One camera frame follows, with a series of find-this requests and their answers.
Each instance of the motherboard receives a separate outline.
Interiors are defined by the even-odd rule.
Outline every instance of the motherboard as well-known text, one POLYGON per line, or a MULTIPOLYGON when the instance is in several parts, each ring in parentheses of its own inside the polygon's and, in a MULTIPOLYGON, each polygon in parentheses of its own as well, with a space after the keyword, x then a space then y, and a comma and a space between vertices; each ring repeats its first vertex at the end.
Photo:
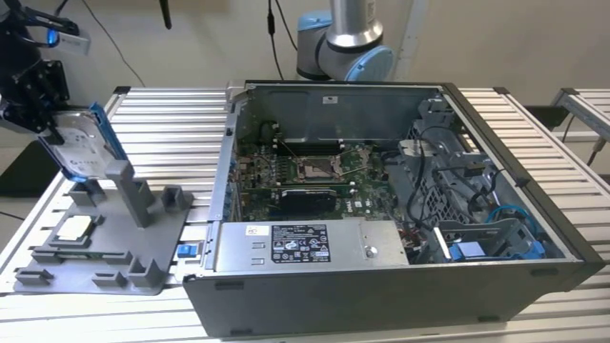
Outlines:
POLYGON ((249 145, 238 156, 241 219, 397 220, 397 199, 373 144, 249 145))

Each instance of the blue clip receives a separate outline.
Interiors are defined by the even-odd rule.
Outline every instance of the blue clip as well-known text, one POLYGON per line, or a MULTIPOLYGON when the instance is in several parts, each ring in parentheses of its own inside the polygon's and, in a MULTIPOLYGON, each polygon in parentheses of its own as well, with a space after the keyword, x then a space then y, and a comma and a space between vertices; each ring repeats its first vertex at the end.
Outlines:
POLYGON ((197 256, 197 246, 192 244, 180 244, 177 250, 178 259, 186 259, 197 256))

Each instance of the circuit board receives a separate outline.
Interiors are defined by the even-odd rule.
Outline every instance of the circuit board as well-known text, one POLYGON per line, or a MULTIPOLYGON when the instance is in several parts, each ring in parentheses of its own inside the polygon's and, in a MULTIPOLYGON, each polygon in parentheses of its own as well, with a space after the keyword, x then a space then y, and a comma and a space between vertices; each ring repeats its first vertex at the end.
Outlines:
MULTIPOLYGON (((238 191, 245 222, 401 217, 380 154, 365 144, 345 144, 330 156, 285 156, 268 146, 249 146, 238 157, 238 191), (332 208, 286 214, 281 206, 286 191, 329 194, 324 206, 332 208)), ((304 200, 301 206, 314 201, 304 200)))

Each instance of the warning label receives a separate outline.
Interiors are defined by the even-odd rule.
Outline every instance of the warning label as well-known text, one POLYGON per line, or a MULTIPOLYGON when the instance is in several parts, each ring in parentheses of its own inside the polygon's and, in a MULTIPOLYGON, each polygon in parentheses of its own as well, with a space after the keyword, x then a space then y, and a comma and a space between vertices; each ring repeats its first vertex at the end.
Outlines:
POLYGON ((273 225, 270 230, 274 263, 330 261, 325 225, 273 225))

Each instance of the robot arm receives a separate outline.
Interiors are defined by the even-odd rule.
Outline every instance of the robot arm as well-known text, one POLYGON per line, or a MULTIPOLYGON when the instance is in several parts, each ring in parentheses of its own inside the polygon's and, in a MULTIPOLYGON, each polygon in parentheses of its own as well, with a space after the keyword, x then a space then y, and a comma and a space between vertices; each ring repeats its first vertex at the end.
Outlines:
POLYGON ((67 19, 22 7, 17 0, 0 0, 0 125, 15 132, 45 137, 49 144, 62 143, 53 112, 65 108, 67 87, 58 61, 42 61, 38 48, 57 45, 55 32, 78 35, 78 26, 67 19), (35 42, 29 26, 49 30, 47 42, 35 42))
POLYGON ((310 80, 384 81, 393 51, 381 45, 373 0, 330 0, 298 18, 296 72, 310 80))

